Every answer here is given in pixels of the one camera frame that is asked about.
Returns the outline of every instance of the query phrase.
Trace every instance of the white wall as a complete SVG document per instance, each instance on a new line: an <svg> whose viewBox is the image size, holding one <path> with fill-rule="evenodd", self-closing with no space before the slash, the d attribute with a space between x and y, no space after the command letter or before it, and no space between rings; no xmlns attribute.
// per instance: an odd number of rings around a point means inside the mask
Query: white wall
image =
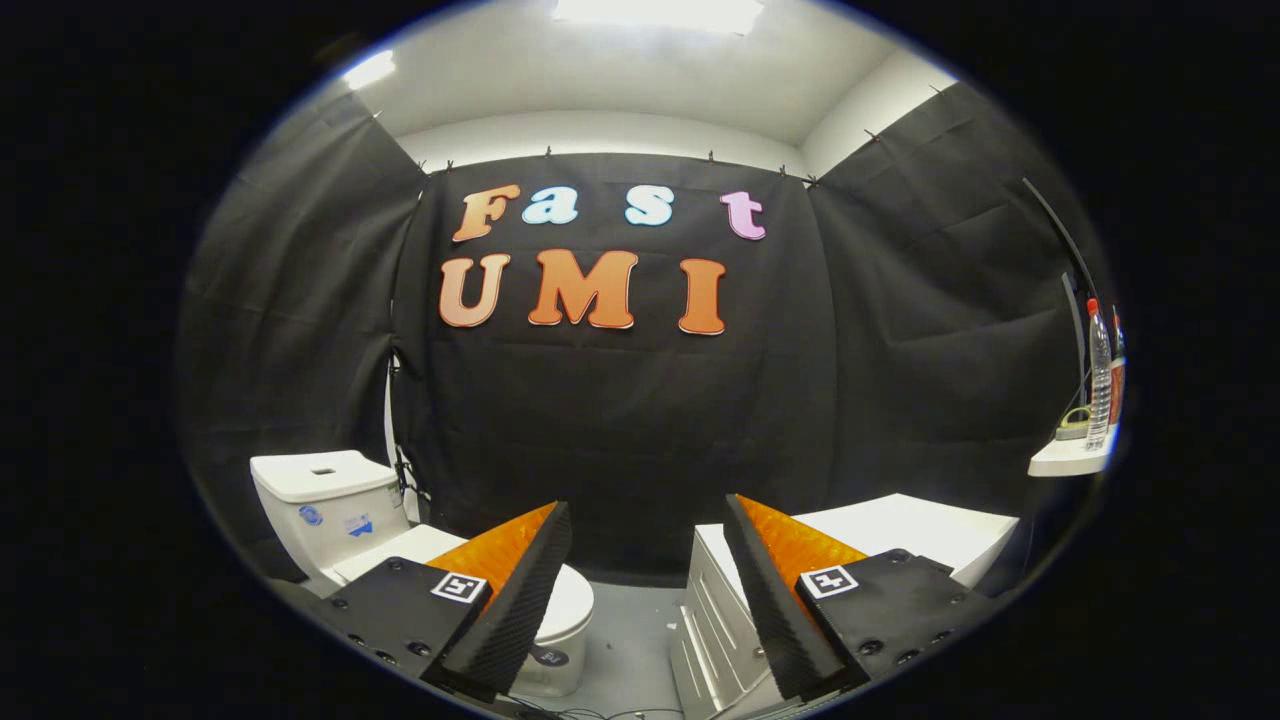
<svg viewBox="0 0 1280 720"><path fill-rule="evenodd" d="M541 155L547 146L557 152L646 152L707 158L767 170L787 167L787 174L804 177L800 150L744 131L641 113L556 110L495 115L440 126L396 138L422 169L454 167Z"/></svg>
<svg viewBox="0 0 1280 720"><path fill-rule="evenodd" d="M927 60L895 50L809 131L800 143L804 164L822 177L872 140L864 131L878 133L933 97L931 85L946 90L952 83L955 78Z"/></svg>

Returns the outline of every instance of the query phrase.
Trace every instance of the orange letter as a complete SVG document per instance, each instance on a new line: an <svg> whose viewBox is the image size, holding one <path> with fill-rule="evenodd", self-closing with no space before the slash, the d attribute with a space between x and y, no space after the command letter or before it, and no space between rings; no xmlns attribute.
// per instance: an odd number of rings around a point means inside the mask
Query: orange letter
<svg viewBox="0 0 1280 720"><path fill-rule="evenodd" d="M507 209L507 200L520 197L518 184L504 184L484 192L472 192L462 199L467 204L466 213L462 214L462 227L453 233L453 242L475 240L489 234L493 228L485 220L497 220Z"/></svg>
<svg viewBox="0 0 1280 720"><path fill-rule="evenodd" d="M529 314L529 322L535 325L558 324L562 315L556 309L556 299L559 296L568 313L568 322L575 325L582 319L591 300L595 300L589 323L598 328L630 328L635 324L635 318L627 313L627 283L637 260L631 252L611 250L600 255L591 274L584 278L572 252L543 250L538 254L538 263L543 266L543 287L538 291L538 306Z"/></svg>
<svg viewBox="0 0 1280 720"><path fill-rule="evenodd" d="M511 263L511 255L485 255L480 259L484 268L484 286L480 290L480 302L475 307L462 306L462 283L471 269L470 258L454 258L440 265L444 282L440 284L440 319L456 328L474 328L493 315L498 305L498 283L502 269Z"/></svg>
<svg viewBox="0 0 1280 720"><path fill-rule="evenodd" d="M718 286L724 265L690 258L680 261L680 269L689 275L689 300L685 304L685 316L678 323L680 329L690 334L724 332L724 322L717 314Z"/></svg>

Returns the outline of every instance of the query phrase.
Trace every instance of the cabinet drawer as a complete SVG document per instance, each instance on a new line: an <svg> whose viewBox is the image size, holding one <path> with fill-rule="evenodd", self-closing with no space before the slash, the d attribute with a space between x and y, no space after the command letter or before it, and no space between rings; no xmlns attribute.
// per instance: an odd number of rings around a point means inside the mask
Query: cabinet drawer
<svg viewBox="0 0 1280 720"><path fill-rule="evenodd" d="M719 674L722 697L750 689L769 671L751 616L696 536L686 602Z"/></svg>
<svg viewBox="0 0 1280 720"><path fill-rule="evenodd" d="M671 655L671 671L676 678L676 692L680 693L680 705L685 711L685 720L707 720L719 712L721 702L713 694L710 684L707 682L707 673L703 670L700 648L694 644L686 621L687 611L680 609L680 621L668 637L668 653Z"/></svg>

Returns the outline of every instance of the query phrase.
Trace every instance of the white cabinet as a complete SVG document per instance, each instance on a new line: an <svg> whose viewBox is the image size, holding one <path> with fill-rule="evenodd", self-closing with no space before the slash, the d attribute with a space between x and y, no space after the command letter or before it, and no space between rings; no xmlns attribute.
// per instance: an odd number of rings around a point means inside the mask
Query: white cabinet
<svg viewBox="0 0 1280 720"><path fill-rule="evenodd" d="M951 577L970 588L1018 524L1016 518L905 495L796 515L796 520L868 555L899 547L923 555L951 566ZM797 703L778 694L723 525L695 528L681 618L668 642L685 720L735 720Z"/></svg>

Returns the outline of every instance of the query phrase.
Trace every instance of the white toilet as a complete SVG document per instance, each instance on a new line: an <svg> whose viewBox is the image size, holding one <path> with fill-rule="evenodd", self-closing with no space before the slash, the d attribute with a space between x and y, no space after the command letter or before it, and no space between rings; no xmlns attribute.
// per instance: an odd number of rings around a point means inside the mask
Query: white toilet
<svg viewBox="0 0 1280 720"><path fill-rule="evenodd" d="M436 528L410 528L396 471L355 450L250 460L257 496L305 583L328 597L393 556L426 562L466 542ZM534 647L511 692L563 697L577 689L595 596L562 565Z"/></svg>

